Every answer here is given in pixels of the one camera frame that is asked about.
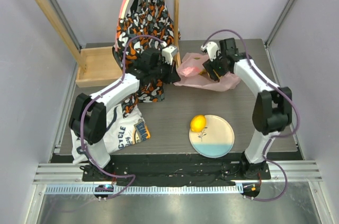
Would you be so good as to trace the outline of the wooden clothes rack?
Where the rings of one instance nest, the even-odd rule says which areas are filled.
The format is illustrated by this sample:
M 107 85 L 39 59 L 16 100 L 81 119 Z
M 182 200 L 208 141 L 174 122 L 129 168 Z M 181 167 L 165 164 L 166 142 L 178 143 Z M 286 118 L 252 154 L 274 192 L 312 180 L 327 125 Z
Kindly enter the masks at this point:
M 52 27 L 76 60 L 75 83 L 78 87 L 106 86 L 121 76 L 121 69 L 116 63 L 112 47 L 81 48 L 71 34 L 61 13 L 52 0 L 35 0 Z

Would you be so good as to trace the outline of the yellow fake lemon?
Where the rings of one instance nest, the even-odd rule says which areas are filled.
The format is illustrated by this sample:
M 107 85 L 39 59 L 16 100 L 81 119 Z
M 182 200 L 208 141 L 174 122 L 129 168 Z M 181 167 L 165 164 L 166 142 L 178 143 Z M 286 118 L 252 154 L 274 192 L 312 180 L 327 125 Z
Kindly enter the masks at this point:
M 196 115 L 190 122 L 190 130 L 193 132 L 201 132 L 207 124 L 206 117 L 204 115 Z

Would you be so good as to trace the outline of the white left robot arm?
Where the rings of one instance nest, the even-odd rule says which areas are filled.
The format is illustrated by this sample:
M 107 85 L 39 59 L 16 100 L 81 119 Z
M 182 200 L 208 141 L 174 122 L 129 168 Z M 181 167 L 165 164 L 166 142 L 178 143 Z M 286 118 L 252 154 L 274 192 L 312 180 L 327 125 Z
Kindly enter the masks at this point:
M 104 89 L 76 97 L 69 127 L 73 164 L 97 163 L 94 174 L 101 181 L 112 177 L 111 153 L 150 138 L 137 105 L 164 99 L 163 85 L 180 81 L 176 72 L 176 46 L 147 49 L 123 77 Z

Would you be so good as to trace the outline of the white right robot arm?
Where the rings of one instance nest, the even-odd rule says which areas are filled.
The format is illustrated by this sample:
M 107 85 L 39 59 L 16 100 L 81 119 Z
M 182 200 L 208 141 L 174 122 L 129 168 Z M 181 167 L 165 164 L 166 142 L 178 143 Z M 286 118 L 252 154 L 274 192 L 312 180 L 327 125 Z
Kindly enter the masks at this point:
M 256 178 L 264 170 L 266 153 L 273 141 L 291 124 L 292 92 L 265 76 L 252 57 L 239 52 L 235 39 L 205 42 L 201 51 L 208 55 L 203 63 L 209 77 L 218 81 L 227 73 L 238 76 L 255 96 L 252 123 L 255 128 L 249 146 L 242 153 L 239 172 L 243 178 Z

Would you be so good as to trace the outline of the pink plastic bag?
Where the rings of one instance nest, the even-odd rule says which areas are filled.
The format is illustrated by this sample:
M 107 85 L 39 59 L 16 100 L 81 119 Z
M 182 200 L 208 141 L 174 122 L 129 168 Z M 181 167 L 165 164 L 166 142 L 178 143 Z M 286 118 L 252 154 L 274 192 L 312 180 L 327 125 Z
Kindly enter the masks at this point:
M 241 79 L 231 73 L 227 73 L 219 81 L 212 80 L 203 67 L 208 58 L 208 55 L 200 53 L 186 53 L 177 68 L 181 80 L 174 85 L 224 92 L 234 89 L 240 83 Z

